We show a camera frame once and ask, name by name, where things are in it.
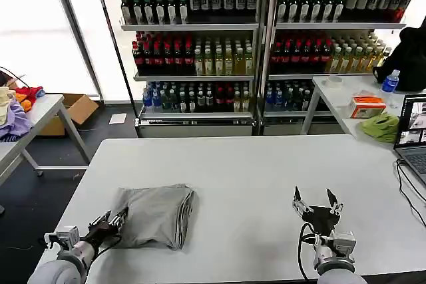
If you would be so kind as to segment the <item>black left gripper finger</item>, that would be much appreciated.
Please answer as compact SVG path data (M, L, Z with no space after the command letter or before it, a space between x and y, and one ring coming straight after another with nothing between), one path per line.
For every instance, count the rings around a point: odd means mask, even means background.
M121 228L124 223L125 220L127 218L128 215L128 207L123 208L121 211L119 211L110 221L109 221L109 225L116 227L116 228Z
M109 210L105 214L97 217L93 222L90 222L90 224L88 225L88 228L94 228L102 223L108 223L108 218L110 216L110 213L111 211Z

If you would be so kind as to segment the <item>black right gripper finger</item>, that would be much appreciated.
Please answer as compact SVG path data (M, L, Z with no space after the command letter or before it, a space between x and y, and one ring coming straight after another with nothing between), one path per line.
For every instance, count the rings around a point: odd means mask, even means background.
M311 208L309 205L303 201L299 188L296 186L294 191L294 197L292 201L292 207L295 209L297 213L310 213L313 212L313 208Z
M343 204L338 202L336 195L328 188L327 196L330 204L330 214L340 215L343 209Z

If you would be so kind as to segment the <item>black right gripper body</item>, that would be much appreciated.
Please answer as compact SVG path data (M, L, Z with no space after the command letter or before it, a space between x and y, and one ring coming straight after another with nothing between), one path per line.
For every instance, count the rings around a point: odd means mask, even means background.
M312 225L316 233L331 233L340 220L340 213L331 213L331 208L311 206L303 212L302 220Z

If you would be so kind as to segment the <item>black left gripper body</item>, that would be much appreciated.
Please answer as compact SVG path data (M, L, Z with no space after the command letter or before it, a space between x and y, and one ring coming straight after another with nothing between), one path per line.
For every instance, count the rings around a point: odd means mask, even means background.
M119 228L108 222L93 224L89 227L89 232L81 238L87 243L104 243L119 235Z

